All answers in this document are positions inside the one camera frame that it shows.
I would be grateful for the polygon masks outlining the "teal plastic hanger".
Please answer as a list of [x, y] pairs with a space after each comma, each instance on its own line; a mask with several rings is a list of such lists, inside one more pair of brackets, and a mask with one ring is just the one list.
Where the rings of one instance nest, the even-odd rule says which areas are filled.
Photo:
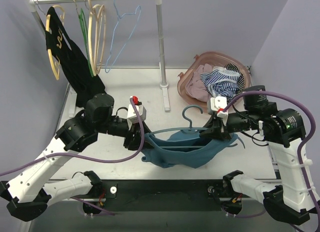
[[[197, 108], [197, 109], [199, 109], [201, 114], [204, 113], [204, 110], [199, 105], [195, 105], [195, 104], [188, 105], [181, 112], [181, 115], [182, 115], [183, 119], [185, 119], [186, 121], [189, 122], [188, 127], [173, 127], [173, 128], [161, 129], [161, 130], [157, 130], [157, 131], [151, 132], [150, 135], [156, 135], [156, 134], [166, 133], [166, 132], [171, 132], [171, 131], [181, 131], [184, 134], [193, 134], [193, 133], [197, 133], [198, 132], [199, 136], [200, 136], [200, 133], [202, 131], [204, 131], [204, 130], [207, 130], [207, 128], [205, 128], [205, 127], [193, 127], [193, 121], [186, 116], [186, 111], [188, 109], [190, 109], [190, 108]], [[246, 148], [245, 143], [243, 142], [243, 140], [241, 138], [239, 138], [236, 134], [231, 134], [231, 135], [233, 137], [228, 142], [233, 143], [236, 140], [238, 140], [242, 144], [243, 148]]]

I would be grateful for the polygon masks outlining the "teal tank top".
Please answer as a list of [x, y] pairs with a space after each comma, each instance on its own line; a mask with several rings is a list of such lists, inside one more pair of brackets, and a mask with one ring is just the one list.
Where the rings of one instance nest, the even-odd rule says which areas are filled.
[[219, 152], [231, 147], [239, 138], [232, 134], [231, 140], [215, 140], [201, 138], [195, 134], [176, 132], [167, 140], [162, 140], [148, 133], [145, 135], [144, 144], [150, 148], [143, 148], [142, 161], [149, 162], [161, 168], [170, 168], [175, 165], [184, 165], [199, 168], [211, 161]]

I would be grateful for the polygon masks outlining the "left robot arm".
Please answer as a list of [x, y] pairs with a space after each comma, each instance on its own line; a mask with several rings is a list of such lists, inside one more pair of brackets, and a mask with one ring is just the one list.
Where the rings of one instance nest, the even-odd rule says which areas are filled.
[[51, 177], [71, 158], [89, 160], [80, 153], [97, 142], [98, 135], [125, 138], [129, 150], [139, 153], [145, 139], [146, 108], [136, 96], [129, 99], [127, 117], [113, 114], [114, 98], [106, 93], [88, 100], [85, 108], [67, 120], [34, 162], [20, 168], [20, 174], [1, 181], [0, 196], [8, 201], [11, 216], [31, 221], [50, 205], [79, 195], [97, 197], [103, 194], [103, 182], [93, 171], [76, 173], [71, 179], [50, 183]]

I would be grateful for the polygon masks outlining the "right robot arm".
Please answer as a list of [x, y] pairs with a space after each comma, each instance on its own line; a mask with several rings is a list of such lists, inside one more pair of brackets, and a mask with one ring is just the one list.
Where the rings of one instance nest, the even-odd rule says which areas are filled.
[[260, 202], [279, 222], [302, 225], [312, 213], [320, 212], [320, 197], [313, 184], [306, 156], [306, 143], [313, 137], [316, 122], [300, 102], [263, 85], [244, 89], [235, 97], [242, 99], [244, 111], [229, 112], [233, 101], [217, 96], [207, 102], [210, 119], [200, 136], [230, 141], [232, 136], [256, 131], [276, 160], [281, 182], [269, 184], [236, 170], [222, 179], [222, 191], [231, 198], [243, 194]]

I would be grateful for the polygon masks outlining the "beige wooden hanger front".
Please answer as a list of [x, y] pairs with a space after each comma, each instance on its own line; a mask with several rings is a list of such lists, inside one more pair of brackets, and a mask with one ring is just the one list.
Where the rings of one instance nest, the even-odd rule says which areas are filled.
[[96, 32], [93, 33], [93, 26], [95, 23], [95, 28], [99, 24], [99, 10], [101, 5], [97, 4], [90, 8], [89, 19], [88, 19], [88, 28], [87, 28], [87, 47], [88, 47], [88, 57], [89, 57], [89, 65], [92, 76], [95, 77], [97, 75], [98, 69], [96, 65], [97, 61], [97, 48], [98, 41]]

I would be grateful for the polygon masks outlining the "cream wooden hanger with garment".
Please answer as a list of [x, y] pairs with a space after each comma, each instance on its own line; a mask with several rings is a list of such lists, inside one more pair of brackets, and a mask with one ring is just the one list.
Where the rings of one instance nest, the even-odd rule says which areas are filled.
[[[65, 20], [65, 10], [60, 5], [53, 5], [53, 8], [59, 8], [62, 11], [62, 14], [60, 15], [60, 18], [61, 18], [62, 24], [63, 24], [64, 20]], [[46, 16], [46, 23], [45, 23], [45, 31], [46, 32], [50, 32], [50, 18], [51, 18], [50, 15]], [[49, 58], [50, 66], [51, 66], [52, 72], [54, 74], [54, 77], [55, 77], [56, 80], [59, 80], [59, 78], [60, 78], [60, 66], [61, 66], [60, 60], [57, 59], [56, 61], [54, 61], [51, 49], [47, 48], [47, 53], [48, 53], [48, 58]]]

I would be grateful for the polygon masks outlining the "green thin hanger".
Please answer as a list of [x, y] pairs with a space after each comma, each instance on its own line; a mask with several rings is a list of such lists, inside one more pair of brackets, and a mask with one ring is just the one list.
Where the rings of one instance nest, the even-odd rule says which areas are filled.
[[93, 70], [92, 70], [92, 66], [91, 66], [91, 62], [90, 62], [90, 56], [89, 56], [88, 28], [87, 28], [87, 22], [86, 22], [85, 14], [84, 14], [83, 9], [80, 8], [80, 10], [78, 10], [77, 3], [75, 1], [73, 1], [73, 2], [75, 3], [76, 12], [77, 12], [77, 15], [78, 15], [78, 20], [79, 20], [79, 24], [80, 24], [80, 28], [81, 28], [81, 32], [82, 32], [82, 37], [83, 37], [83, 42], [84, 42], [84, 47], [85, 47], [85, 53], [86, 53], [89, 72], [90, 72], [91, 77], [94, 77], [95, 75], [94, 75]]

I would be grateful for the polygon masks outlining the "pale pink garment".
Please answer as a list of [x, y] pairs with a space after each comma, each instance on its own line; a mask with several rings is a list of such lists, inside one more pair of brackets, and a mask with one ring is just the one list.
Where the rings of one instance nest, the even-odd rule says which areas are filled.
[[207, 91], [206, 86], [201, 80], [201, 75], [204, 73], [211, 73], [213, 66], [210, 64], [199, 65], [195, 70], [191, 72], [191, 78], [185, 85], [186, 94], [191, 98], [197, 99], [201, 102], [207, 102], [211, 94]]

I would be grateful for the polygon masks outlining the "blue white striped garment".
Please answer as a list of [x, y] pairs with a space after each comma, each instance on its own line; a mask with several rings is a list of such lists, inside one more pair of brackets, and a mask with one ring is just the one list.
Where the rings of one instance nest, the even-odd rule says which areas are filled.
[[239, 72], [231, 71], [223, 67], [214, 67], [213, 71], [200, 76], [207, 91], [213, 96], [223, 96], [231, 99], [238, 90]]

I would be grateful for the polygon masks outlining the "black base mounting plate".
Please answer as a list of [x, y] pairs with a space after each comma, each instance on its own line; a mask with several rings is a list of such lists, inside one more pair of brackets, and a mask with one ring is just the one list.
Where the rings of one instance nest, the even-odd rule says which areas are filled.
[[83, 198], [112, 212], [225, 209], [238, 214], [243, 208], [243, 198], [225, 191], [221, 179], [103, 180]]

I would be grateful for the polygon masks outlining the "pink plastic laundry basket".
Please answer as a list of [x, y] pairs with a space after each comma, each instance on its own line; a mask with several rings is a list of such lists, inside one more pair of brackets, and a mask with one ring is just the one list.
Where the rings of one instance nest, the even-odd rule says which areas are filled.
[[199, 105], [207, 110], [207, 101], [211, 94], [201, 81], [200, 74], [208, 73], [214, 67], [223, 67], [227, 64], [236, 66], [243, 75], [244, 88], [251, 85], [251, 75], [248, 67], [236, 59], [219, 52], [205, 52], [194, 57], [194, 62], [185, 73], [180, 73], [177, 83], [179, 95], [190, 105]]

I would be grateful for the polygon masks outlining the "black hanging garment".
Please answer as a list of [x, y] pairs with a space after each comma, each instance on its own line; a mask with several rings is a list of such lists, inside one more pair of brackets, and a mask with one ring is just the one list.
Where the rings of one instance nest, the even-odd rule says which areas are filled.
[[77, 107], [85, 107], [88, 100], [105, 92], [106, 88], [99, 76], [91, 76], [87, 58], [69, 38], [54, 6], [47, 12], [45, 40], [48, 56], [57, 60], [56, 65], [61, 66], [66, 79], [76, 92]]

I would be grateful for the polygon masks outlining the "white clothes rack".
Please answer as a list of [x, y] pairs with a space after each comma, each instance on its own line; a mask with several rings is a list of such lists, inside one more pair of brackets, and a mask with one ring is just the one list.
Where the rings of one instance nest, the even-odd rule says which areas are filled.
[[[37, 5], [41, 4], [67, 4], [72, 2], [88, 2], [89, 0], [23, 0], [28, 10], [31, 12], [35, 21], [41, 30], [45, 30], [44, 23], [42, 22], [37, 9]], [[162, 0], [155, 0], [156, 5], [156, 18], [157, 18], [157, 33], [158, 33], [158, 46], [159, 46], [159, 71], [160, 71], [160, 89], [162, 91], [163, 108], [166, 112], [171, 110], [169, 99], [169, 84], [166, 78], [166, 62], [165, 62], [165, 48], [164, 48], [164, 35], [163, 35], [163, 16], [162, 16]]]

